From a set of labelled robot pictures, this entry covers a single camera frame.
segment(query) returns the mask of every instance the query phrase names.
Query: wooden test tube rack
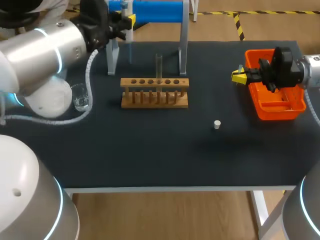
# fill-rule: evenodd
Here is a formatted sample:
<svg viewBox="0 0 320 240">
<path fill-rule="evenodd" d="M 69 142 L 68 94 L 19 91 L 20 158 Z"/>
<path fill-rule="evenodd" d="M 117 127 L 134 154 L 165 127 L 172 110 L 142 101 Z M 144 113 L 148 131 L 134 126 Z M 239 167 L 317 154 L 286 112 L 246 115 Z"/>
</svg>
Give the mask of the wooden test tube rack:
<svg viewBox="0 0 320 240">
<path fill-rule="evenodd" d="M 162 83 L 157 83 L 156 80 L 156 78 L 121 78 L 120 86 L 124 88 L 121 107 L 132 109 L 188 107 L 188 78 L 163 78 Z M 136 91 L 137 88 L 154 88 L 154 91 Z M 180 91 L 168 91 L 170 88 Z"/>
</svg>

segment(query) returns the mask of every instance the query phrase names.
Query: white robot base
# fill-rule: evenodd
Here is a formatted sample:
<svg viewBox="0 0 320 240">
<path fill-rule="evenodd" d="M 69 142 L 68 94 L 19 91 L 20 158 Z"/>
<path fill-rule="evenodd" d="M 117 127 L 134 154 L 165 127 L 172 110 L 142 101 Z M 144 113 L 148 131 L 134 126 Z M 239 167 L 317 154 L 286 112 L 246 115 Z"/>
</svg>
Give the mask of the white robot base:
<svg viewBox="0 0 320 240">
<path fill-rule="evenodd" d="M 0 135 L 0 239 L 77 240 L 76 206 L 34 152 Z"/>
</svg>

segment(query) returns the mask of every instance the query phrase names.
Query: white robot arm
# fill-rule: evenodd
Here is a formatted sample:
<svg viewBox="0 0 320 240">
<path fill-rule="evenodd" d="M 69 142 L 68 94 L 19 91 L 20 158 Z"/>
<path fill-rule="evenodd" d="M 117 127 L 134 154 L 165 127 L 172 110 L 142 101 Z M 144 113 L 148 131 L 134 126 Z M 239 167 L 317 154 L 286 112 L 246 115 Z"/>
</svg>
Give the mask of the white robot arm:
<svg viewBox="0 0 320 240">
<path fill-rule="evenodd" d="M 72 91 L 59 74 L 109 39 L 125 39 L 121 31 L 132 28 L 130 18 L 116 12 L 109 16 L 103 0 L 82 0 L 80 9 L 70 21 L 0 42 L 0 91 L 24 96 L 28 106 L 45 118 L 56 118 L 69 108 Z"/>
</svg>

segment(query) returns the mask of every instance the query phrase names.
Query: glass test tube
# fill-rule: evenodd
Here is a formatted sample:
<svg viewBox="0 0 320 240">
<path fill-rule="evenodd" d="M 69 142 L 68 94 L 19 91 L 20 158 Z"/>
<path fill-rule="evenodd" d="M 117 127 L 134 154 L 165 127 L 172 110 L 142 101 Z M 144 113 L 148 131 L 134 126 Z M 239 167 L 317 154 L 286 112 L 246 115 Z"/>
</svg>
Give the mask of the glass test tube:
<svg viewBox="0 0 320 240">
<path fill-rule="evenodd" d="M 162 54 L 159 53 L 155 55 L 155 78 L 157 84 L 162 83 Z M 157 87 L 156 91 L 161 92 L 162 88 Z"/>
</svg>

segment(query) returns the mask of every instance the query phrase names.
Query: orange plastic basket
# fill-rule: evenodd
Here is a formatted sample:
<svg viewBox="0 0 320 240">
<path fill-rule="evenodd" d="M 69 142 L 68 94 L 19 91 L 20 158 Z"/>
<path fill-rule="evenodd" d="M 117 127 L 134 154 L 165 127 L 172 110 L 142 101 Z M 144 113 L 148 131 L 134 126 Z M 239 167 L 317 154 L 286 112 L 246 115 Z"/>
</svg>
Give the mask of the orange plastic basket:
<svg viewBox="0 0 320 240">
<path fill-rule="evenodd" d="M 259 59 L 270 63 L 274 49 L 248 50 L 245 52 L 245 66 L 259 68 Z M 292 120 L 306 110 L 304 90 L 299 86 L 281 88 L 272 93 L 261 82 L 249 84 L 249 90 L 261 120 Z"/>
</svg>

